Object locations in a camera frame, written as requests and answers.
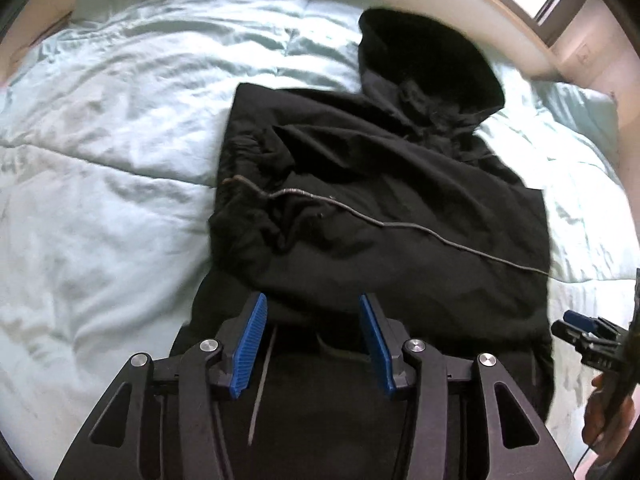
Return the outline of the black hooded jacket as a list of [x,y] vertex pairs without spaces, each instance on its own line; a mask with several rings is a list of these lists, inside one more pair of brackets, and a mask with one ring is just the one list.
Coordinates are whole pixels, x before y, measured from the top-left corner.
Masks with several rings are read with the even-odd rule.
[[255,376],[220,409],[239,479],[386,479],[405,407],[366,360],[359,298],[448,356],[496,356],[538,414],[554,391],[550,235],[476,128],[504,107],[480,50],[424,16],[360,16],[352,93],[236,89],[210,218],[213,263],[174,352],[251,292]]

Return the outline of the light green pillow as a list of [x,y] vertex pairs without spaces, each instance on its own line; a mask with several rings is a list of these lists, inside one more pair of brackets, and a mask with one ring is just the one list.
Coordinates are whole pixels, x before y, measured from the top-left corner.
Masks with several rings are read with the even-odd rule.
[[534,80],[539,103],[559,124],[589,139],[615,171],[620,166],[618,113],[613,98],[597,90],[568,84]]

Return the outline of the light green quilted comforter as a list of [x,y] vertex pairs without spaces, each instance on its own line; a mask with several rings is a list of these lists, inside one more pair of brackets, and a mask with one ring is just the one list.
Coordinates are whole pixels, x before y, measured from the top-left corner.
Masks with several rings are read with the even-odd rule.
[[554,391],[538,414],[573,466],[592,374],[552,336],[568,310],[626,324],[627,195],[502,52],[375,0],[76,0],[1,89],[1,457],[51,479],[126,359],[174,352],[213,263],[209,221],[236,89],[352,93],[359,20],[388,9],[471,41],[506,102],[476,135],[541,192]]

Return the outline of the white wall outlet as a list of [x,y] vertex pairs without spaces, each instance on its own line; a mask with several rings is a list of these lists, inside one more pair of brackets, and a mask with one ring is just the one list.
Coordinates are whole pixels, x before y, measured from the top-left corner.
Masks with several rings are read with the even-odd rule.
[[588,46],[588,44],[582,44],[576,51],[575,51],[575,58],[578,61],[578,63],[582,66],[590,66],[592,61],[592,53],[591,53],[591,49]]

